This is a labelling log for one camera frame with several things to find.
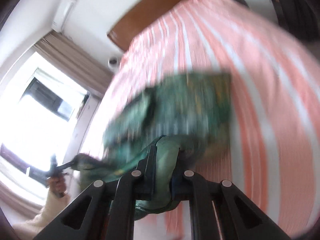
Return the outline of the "cream knitted sleeve forearm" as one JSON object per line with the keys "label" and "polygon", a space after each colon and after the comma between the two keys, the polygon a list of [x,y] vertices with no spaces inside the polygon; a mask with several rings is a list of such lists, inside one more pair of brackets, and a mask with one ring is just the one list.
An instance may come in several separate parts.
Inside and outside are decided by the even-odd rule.
{"label": "cream knitted sleeve forearm", "polygon": [[70,195],[58,198],[51,191],[40,213],[33,219],[12,226],[19,239],[33,239],[39,234],[70,202]]}

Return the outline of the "person's left hand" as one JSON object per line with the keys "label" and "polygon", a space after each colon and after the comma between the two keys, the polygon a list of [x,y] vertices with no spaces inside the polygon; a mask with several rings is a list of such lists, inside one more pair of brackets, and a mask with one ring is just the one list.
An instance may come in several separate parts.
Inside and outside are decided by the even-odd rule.
{"label": "person's left hand", "polygon": [[49,185],[49,191],[53,193],[57,198],[62,198],[65,196],[67,186],[63,174],[59,174],[57,177],[48,178],[47,183]]}

